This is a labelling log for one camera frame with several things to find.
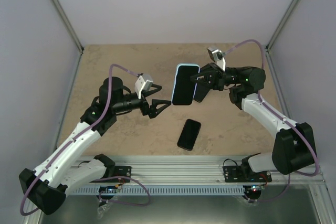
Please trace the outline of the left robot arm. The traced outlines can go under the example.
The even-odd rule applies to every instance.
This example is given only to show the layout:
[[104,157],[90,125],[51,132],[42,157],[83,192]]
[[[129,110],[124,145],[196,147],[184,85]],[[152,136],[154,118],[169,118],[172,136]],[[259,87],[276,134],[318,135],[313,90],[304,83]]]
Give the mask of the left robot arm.
[[116,173],[115,162],[104,154],[70,171],[82,153],[102,137],[117,121],[117,117],[139,109],[144,116],[157,117],[171,105],[168,100],[147,97],[162,87],[139,76],[137,82],[144,90],[132,93],[118,77],[106,78],[91,106],[81,116],[79,123],[68,138],[40,165],[25,168],[19,175],[24,199],[29,199],[46,215],[57,211],[66,197],[90,182],[129,182],[130,178]]

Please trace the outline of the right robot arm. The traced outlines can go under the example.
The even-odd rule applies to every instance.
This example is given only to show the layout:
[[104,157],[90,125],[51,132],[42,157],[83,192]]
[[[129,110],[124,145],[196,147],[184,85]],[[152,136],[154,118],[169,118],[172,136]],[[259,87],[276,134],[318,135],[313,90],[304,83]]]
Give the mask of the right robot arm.
[[301,169],[310,165],[315,165],[311,176],[319,172],[312,127],[286,117],[261,96],[260,91],[266,80],[264,69],[227,67],[223,70],[209,63],[190,80],[206,90],[222,91],[228,86],[231,103],[251,115],[274,137],[272,152],[254,154],[242,161],[245,165],[241,168],[244,180],[252,182],[263,171],[301,174]]

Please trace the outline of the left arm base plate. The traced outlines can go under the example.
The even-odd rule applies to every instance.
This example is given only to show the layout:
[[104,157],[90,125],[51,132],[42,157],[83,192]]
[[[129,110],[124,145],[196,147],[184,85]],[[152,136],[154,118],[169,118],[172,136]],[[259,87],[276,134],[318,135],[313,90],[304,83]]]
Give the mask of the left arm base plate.
[[114,171],[108,169],[102,178],[123,176],[123,177],[127,177],[128,179],[114,178],[114,179],[102,181],[102,183],[118,183],[118,184],[129,183],[130,182],[129,177],[131,177],[131,173],[132,173],[131,166],[115,166]]

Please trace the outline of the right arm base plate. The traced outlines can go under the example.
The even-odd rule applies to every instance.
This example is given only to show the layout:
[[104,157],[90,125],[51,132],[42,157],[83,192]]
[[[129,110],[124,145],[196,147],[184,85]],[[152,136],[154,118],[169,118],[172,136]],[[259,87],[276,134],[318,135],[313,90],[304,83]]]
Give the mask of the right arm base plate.
[[223,161],[222,170],[227,183],[268,183],[272,182],[270,171],[253,172],[247,159],[243,159],[238,165],[233,159],[227,158]]

